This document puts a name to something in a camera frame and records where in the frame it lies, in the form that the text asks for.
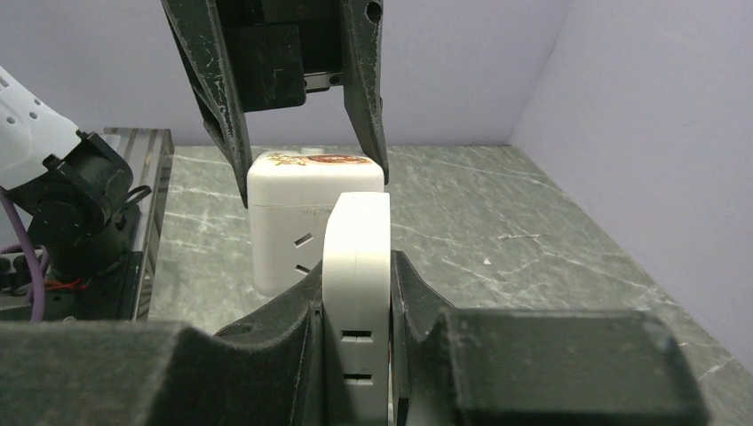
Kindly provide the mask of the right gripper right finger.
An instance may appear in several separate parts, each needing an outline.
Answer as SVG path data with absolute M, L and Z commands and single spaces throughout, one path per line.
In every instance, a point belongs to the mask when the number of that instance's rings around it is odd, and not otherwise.
M 635 310 L 460 308 L 392 253 L 399 425 L 706 425 L 670 328 Z

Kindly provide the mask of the white blue charger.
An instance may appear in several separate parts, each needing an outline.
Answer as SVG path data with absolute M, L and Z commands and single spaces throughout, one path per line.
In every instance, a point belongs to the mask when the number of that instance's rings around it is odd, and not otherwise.
M 328 422 L 386 425 L 391 320 L 388 193 L 340 195 L 326 226 L 321 281 Z

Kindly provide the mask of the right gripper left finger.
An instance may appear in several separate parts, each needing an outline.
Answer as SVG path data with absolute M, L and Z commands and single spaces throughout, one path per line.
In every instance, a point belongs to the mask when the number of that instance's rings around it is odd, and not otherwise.
M 208 335 L 180 322 L 1 325 L 4 425 L 322 425 L 321 268 Z

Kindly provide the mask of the white cube socket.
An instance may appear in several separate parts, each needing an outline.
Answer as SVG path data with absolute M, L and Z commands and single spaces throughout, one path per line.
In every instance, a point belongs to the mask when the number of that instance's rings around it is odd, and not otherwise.
M 384 173 L 358 154 L 317 148 L 267 151 L 246 176 L 253 288 L 274 297 L 320 261 L 325 228 L 343 192 L 382 192 Z

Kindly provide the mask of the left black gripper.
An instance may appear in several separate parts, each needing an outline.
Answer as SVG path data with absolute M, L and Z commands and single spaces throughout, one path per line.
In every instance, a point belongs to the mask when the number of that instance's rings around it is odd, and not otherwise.
M 362 152 L 390 178 L 380 93 L 381 1 L 162 0 L 204 129 L 247 207 L 245 113 L 301 107 L 343 85 Z

